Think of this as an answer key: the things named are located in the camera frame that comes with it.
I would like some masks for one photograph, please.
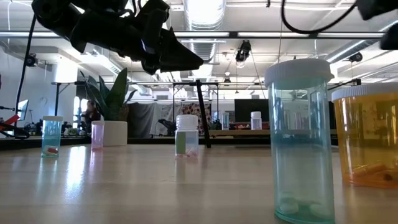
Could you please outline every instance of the desk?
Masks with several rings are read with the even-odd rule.
[[[1,223],[278,223],[270,150],[214,146],[175,160],[173,145],[91,152],[64,146],[0,152]],[[333,154],[336,223],[397,223],[398,190],[341,183]]]
[[[286,131],[289,134],[307,134],[308,130],[291,130]],[[269,129],[264,130],[209,130],[210,136],[262,136],[270,135]],[[337,134],[335,129],[330,130],[330,134]]]

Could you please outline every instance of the cap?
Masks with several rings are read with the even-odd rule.
[[[334,91],[331,100],[347,97],[376,95],[383,93],[398,93],[398,83],[371,83],[367,85],[352,86]]]
[[[43,116],[44,121],[63,121],[63,117],[61,116]]]
[[[198,116],[192,114],[177,116],[178,130],[196,130],[198,129]]]
[[[329,82],[334,76],[326,60],[304,58],[289,60],[269,67],[264,75],[264,83],[275,83],[278,90],[298,90]]]
[[[255,111],[251,113],[251,118],[252,119],[261,119],[261,112],[260,111]]]
[[[93,121],[91,122],[91,125],[100,125],[100,126],[104,126],[105,122],[104,121]]]

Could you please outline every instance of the pill bottle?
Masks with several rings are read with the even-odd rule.
[[[175,156],[197,157],[198,155],[198,116],[192,114],[178,115],[175,132]]]
[[[332,101],[343,181],[398,188],[398,84],[342,88]]]
[[[104,121],[93,121],[91,133],[91,149],[100,150],[104,148]]]
[[[223,130],[229,130],[229,113],[223,113],[222,115],[222,128]]]
[[[58,157],[63,117],[43,116],[42,157]]]
[[[335,222],[326,94],[332,78],[330,64],[315,58],[278,63],[264,76],[269,89],[274,211],[290,223]],[[297,113],[302,116],[299,127],[294,125]]]
[[[262,119],[260,111],[255,111],[251,113],[251,129],[262,130]]]

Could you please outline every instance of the snake plant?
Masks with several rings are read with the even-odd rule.
[[[104,117],[105,121],[122,121],[127,102],[131,100],[137,90],[132,91],[126,98],[129,85],[127,84],[127,69],[123,69],[116,78],[112,89],[109,89],[101,76],[99,76],[99,85],[92,77],[85,77],[85,87],[88,97],[94,100],[98,112]]]

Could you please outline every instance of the person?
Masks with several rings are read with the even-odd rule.
[[[85,123],[87,125],[87,131],[91,132],[91,123],[93,121],[101,121],[101,115],[95,106],[95,102],[93,100],[89,100],[87,102],[87,110],[82,115],[85,119]]]

